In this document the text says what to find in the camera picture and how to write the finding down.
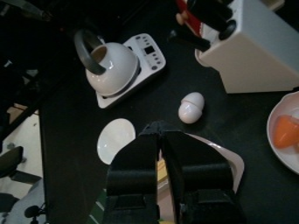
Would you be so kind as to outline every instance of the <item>white plate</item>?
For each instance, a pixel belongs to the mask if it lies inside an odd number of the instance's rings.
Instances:
[[[274,153],[283,162],[283,164],[297,174],[299,174],[299,145],[290,146],[279,150],[274,146],[273,135],[274,135],[274,127],[277,125],[277,118],[281,115],[291,115],[298,109],[299,109],[299,92],[295,92],[293,94],[287,94],[283,97],[282,101],[275,105],[275,108],[267,119],[267,126],[266,126],[267,139],[271,144]]]
[[[98,138],[98,155],[110,165],[118,152],[136,138],[134,124],[124,118],[114,120],[102,130]]]

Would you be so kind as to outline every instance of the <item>black table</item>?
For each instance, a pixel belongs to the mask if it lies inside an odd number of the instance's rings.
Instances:
[[[118,118],[132,122],[136,134],[150,122],[166,120],[237,152],[246,164],[238,198],[247,223],[299,221],[299,178],[281,163],[267,141],[267,117],[287,92],[226,94],[219,73],[200,66],[194,49],[167,42],[171,29],[178,28],[176,12],[175,1],[151,1],[122,31],[120,43],[143,32],[154,37],[167,66],[114,108],[99,108],[80,62],[74,60],[63,67],[70,67],[68,79],[40,110],[51,223],[80,224],[88,218],[108,170],[98,155],[99,133]],[[178,108],[182,98],[195,91],[206,99],[203,116],[195,124],[184,124]]]

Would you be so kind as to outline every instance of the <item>small white plate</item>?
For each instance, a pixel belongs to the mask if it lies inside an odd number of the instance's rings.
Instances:
[[[136,138],[134,124],[124,118],[114,120],[102,130],[98,138],[98,155],[110,165],[118,152]]]

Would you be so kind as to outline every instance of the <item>white kettle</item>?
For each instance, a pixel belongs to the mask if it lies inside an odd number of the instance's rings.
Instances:
[[[114,97],[126,91],[139,73],[135,53],[119,43],[102,43],[88,30],[76,32],[75,46],[87,68],[88,83],[99,94]]]

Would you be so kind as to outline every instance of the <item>floor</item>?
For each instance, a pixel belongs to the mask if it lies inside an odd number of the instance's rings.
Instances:
[[[8,110],[11,121],[23,112],[23,107],[15,105]],[[19,164],[18,170],[28,172],[38,176],[43,176],[43,157],[42,157],[42,141],[40,141],[40,121],[38,112],[30,116],[19,128],[4,140],[6,153],[10,147],[23,146],[24,162]],[[22,198],[30,191],[31,185],[12,181],[10,178],[0,179],[0,193],[11,193],[16,198]]]

